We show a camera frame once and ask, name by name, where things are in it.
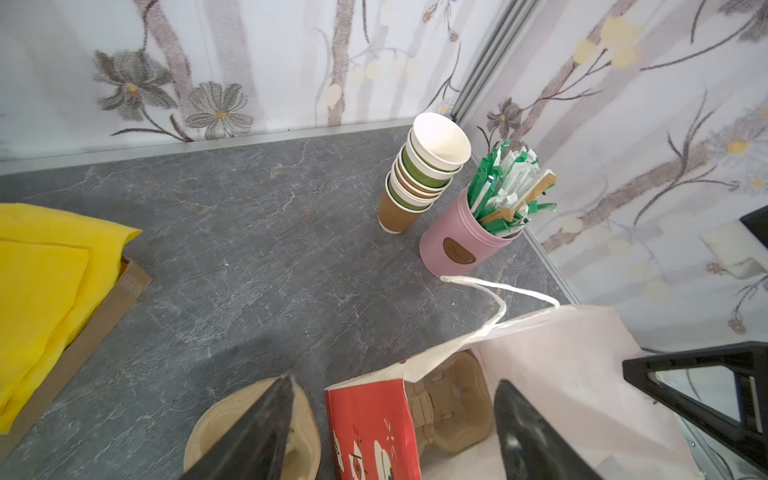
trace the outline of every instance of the cardboard tray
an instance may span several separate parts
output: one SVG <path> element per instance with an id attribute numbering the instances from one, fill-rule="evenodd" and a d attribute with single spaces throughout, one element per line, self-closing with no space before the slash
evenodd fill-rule
<path id="1" fill-rule="evenodd" d="M 43 383 L 18 413 L 11 431 L 0 435 L 0 464 L 24 438 L 56 396 L 107 338 L 152 279 L 133 260 L 123 258 L 118 281 L 91 315 L 80 335 L 68 346 Z"/>

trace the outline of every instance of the metal trim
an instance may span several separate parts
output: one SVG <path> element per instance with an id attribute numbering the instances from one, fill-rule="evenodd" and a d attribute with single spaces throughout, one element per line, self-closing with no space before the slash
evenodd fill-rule
<path id="1" fill-rule="evenodd" d="M 704 473 L 707 480 L 733 480 L 723 461 L 713 454 L 714 450 L 707 443 L 699 429 L 692 426 L 686 419 L 675 414 L 680 423 L 680 430 L 683 431 L 685 441 L 688 442 L 690 456 L 694 457 L 694 462 Z"/>
<path id="2" fill-rule="evenodd" d="M 202 140 L 190 143 L 152 145 L 150 147 L 120 148 L 117 150 L 93 151 L 58 155 L 55 157 L 25 158 L 15 161 L 0 162 L 0 175 L 20 174 L 22 172 L 48 170 L 51 168 L 75 167 L 78 165 L 103 164 L 113 161 L 132 160 L 135 158 L 156 157 L 158 155 L 178 155 L 192 151 L 265 144 L 273 141 L 351 134 L 359 131 L 379 130 L 381 128 L 406 127 L 412 123 L 413 118 L 402 118 L 400 120 L 375 121 L 367 124 L 341 125 L 340 127 L 319 127 L 303 130 L 278 131 L 268 134 L 222 138 L 220 140 Z"/>
<path id="3" fill-rule="evenodd" d="M 472 73 L 451 110 L 451 116 L 454 117 L 457 124 L 461 124 L 464 120 L 470 106 L 474 104 L 502 56 L 508 50 L 509 45 L 518 37 L 531 11 L 540 1 L 512 0 L 509 3 L 506 11 L 502 14 L 502 20 L 490 34 L 484 51 L 478 56 L 478 60 L 471 70 Z"/>
<path id="4" fill-rule="evenodd" d="M 565 282 L 565 277 L 563 277 L 563 274 L 560 273 L 560 270 L 558 270 L 555 264 L 552 263 L 552 259 L 549 258 L 549 255 L 547 255 L 544 247 L 541 246 L 538 240 L 536 240 L 534 234 L 528 228 L 523 229 L 523 237 L 525 237 L 525 239 L 531 245 L 533 251 L 536 252 L 539 260 L 541 260 L 544 266 L 547 267 L 547 271 L 550 275 L 552 275 L 552 278 L 554 278 L 554 281 L 560 287 L 560 290 L 563 291 L 563 294 L 565 295 L 565 298 L 568 299 L 568 302 L 573 304 L 581 303 L 581 301 L 579 301 L 578 297 L 576 296 L 576 293 L 574 293 L 574 291 Z"/>

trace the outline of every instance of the stack of paper cups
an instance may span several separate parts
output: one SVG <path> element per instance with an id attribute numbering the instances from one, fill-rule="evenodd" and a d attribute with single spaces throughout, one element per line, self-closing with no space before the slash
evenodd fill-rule
<path id="1" fill-rule="evenodd" d="M 469 139 L 450 118 L 434 113 L 416 117 L 384 182 L 381 228 L 401 233 L 410 227 L 440 198 L 471 151 Z"/>

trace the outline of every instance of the gray flower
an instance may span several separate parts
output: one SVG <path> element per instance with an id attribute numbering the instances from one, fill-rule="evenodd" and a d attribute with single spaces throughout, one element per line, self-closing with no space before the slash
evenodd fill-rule
<path id="1" fill-rule="evenodd" d="M 520 128 L 523 110 L 520 105 L 507 98 L 503 103 L 498 104 L 498 113 L 488 112 L 488 131 L 498 129 L 502 140 L 509 136 L 510 130 Z"/>
<path id="2" fill-rule="evenodd" d="M 141 121 L 144 104 L 176 107 L 174 99 L 160 88 L 170 82 L 170 72 L 143 51 L 119 51 L 112 57 L 96 51 L 94 64 L 98 69 L 94 80 L 117 87 L 111 97 L 98 99 L 102 110 L 119 108 L 125 120 Z"/>
<path id="3" fill-rule="evenodd" d="M 253 117 L 237 113 L 248 102 L 241 88 L 238 84 L 230 84 L 222 91 L 221 85 L 216 82 L 200 84 L 190 93 L 190 101 L 200 113 L 187 117 L 187 125 L 205 128 L 206 140 L 249 133 Z"/>
<path id="4" fill-rule="evenodd" d="M 757 42 L 768 36 L 768 0 L 728 0 L 720 7 L 725 15 L 753 13 L 749 26 L 739 37 L 740 41 Z"/>
<path id="5" fill-rule="evenodd" d="M 747 168 L 768 173 L 768 98 L 705 140 L 713 158 L 733 172 Z"/>

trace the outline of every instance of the black object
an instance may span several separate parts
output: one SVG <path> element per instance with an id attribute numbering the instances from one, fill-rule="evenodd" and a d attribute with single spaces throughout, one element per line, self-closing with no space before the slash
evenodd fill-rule
<path id="1" fill-rule="evenodd" d="M 744 215 L 739 220 L 752 232 L 752 235 L 768 248 L 768 205 L 751 214 Z"/>
<path id="2" fill-rule="evenodd" d="M 493 412 L 507 480 L 600 480 L 509 380 L 498 384 Z"/>
<path id="3" fill-rule="evenodd" d="M 181 480 L 280 480 L 292 414 L 293 378 L 283 375 Z"/>
<path id="4" fill-rule="evenodd" d="M 768 343 L 744 342 L 624 360 L 624 379 L 768 474 Z M 724 366 L 733 372 L 741 421 L 655 379 L 655 372 Z"/>

